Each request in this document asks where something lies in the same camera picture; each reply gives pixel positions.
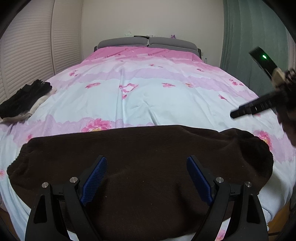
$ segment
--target textured blue pad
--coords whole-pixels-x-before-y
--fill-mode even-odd
[[[208,184],[202,172],[191,157],[187,158],[186,166],[187,171],[195,185],[195,188],[198,191],[198,194],[200,195],[201,200],[203,202],[206,202],[210,206],[213,202],[210,185]]]
[[[107,171],[107,159],[102,157],[82,189],[80,202],[85,206],[91,202]]]

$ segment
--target brown garment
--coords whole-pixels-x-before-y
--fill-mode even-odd
[[[257,193],[273,166],[268,145],[247,131],[154,126],[33,138],[7,173],[31,207],[43,182],[65,183],[98,155],[107,158],[108,170],[86,211],[101,238],[111,241],[197,231],[208,206],[186,170],[190,155],[229,183],[250,181]]]

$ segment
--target green curtain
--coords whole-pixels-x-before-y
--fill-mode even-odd
[[[220,68],[242,81],[258,96],[271,92],[269,78],[249,51],[261,47],[283,71],[288,69],[284,24],[262,0],[223,0],[224,39]]]

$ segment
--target headboard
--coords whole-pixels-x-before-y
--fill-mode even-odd
[[[98,46],[94,47],[94,51],[104,47],[116,47],[116,46],[137,46],[137,47],[149,47],[149,48],[165,48],[177,51],[192,52],[201,58],[201,50],[196,47],[194,43],[163,37],[125,37],[117,39],[108,39],[101,41]]]

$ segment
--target bedspread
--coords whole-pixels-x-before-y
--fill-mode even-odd
[[[6,169],[21,146],[38,136],[172,124],[238,128],[263,139],[274,157],[273,174],[259,194],[267,222],[292,194],[295,149],[276,115],[268,110],[231,119],[231,110],[257,96],[190,52],[106,47],[48,81],[58,91],[27,121],[0,124],[0,192],[21,240],[30,209],[15,194]]]

